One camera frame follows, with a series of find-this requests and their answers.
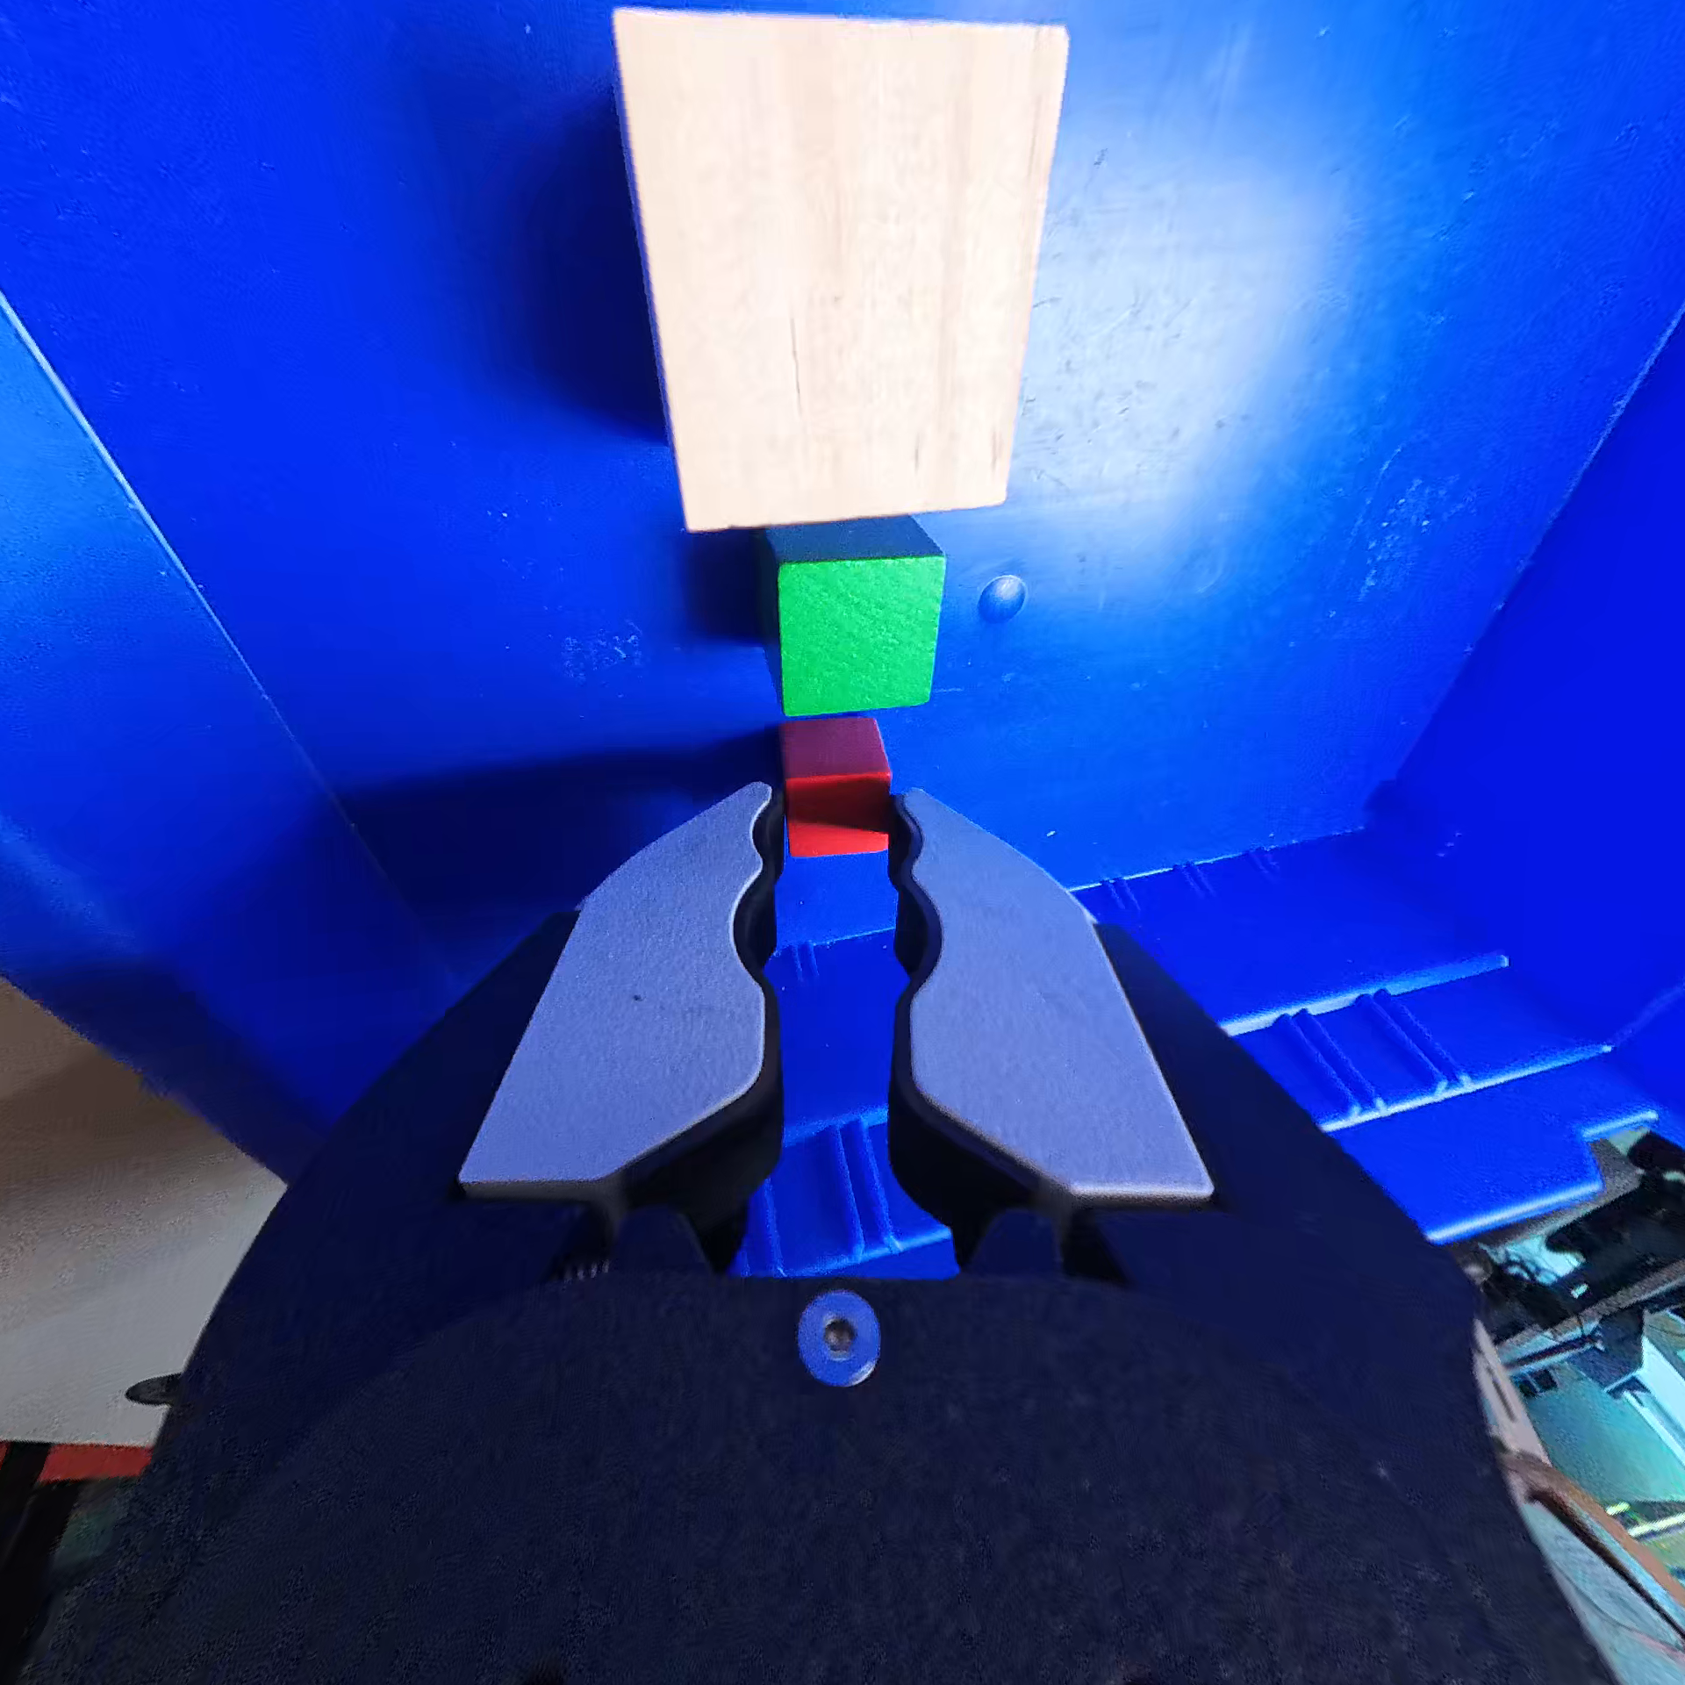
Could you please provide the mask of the green cube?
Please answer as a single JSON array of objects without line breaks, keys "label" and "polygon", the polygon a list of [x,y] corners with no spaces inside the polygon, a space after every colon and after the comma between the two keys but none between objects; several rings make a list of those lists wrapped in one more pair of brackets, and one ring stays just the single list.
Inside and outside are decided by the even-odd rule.
[{"label": "green cube", "polygon": [[784,717],[929,704],[945,554],[914,517],[768,527],[753,546]]}]

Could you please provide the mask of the wooden block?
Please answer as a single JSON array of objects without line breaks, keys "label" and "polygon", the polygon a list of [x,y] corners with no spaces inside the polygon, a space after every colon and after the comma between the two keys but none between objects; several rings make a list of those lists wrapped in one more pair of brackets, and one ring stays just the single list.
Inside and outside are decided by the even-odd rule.
[{"label": "wooden block", "polygon": [[1071,38],[617,8],[686,531],[1006,501]]}]

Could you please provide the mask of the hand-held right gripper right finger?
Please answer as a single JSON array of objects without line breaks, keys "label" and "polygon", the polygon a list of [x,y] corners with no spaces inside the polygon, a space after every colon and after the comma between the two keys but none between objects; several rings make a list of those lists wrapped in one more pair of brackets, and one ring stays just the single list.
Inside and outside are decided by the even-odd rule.
[{"label": "hand-held right gripper right finger", "polygon": [[926,790],[896,800],[890,1155],[951,1232],[1201,1210],[1214,1179],[1098,923],[1036,861]]}]

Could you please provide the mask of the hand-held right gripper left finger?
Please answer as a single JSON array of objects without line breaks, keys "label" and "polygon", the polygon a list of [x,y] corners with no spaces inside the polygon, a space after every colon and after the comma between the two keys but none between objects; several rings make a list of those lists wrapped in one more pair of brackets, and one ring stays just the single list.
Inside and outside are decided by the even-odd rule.
[{"label": "hand-held right gripper left finger", "polygon": [[727,1232],[784,1139],[776,996],[782,798],[753,782],[580,906],[458,1183],[609,1226],[668,1206]]}]

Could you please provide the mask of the red cube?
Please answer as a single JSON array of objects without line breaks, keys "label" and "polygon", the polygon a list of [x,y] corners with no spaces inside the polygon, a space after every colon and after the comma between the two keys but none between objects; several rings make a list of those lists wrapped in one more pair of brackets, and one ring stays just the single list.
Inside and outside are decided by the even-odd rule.
[{"label": "red cube", "polygon": [[786,719],[778,747],[792,859],[888,853],[892,766],[873,715]]}]

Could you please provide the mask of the blue plastic bin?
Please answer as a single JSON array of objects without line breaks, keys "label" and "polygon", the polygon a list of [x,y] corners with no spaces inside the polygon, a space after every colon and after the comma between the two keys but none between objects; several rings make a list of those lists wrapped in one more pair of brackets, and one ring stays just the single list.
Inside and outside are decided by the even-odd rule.
[{"label": "blue plastic bin", "polygon": [[[1214,1016],[1682,1132],[1682,4],[861,4],[1069,73],[1002,507],[902,786]],[[776,778],[688,535],[613,4],[5,4],[6,969],[293,1181]]]}]

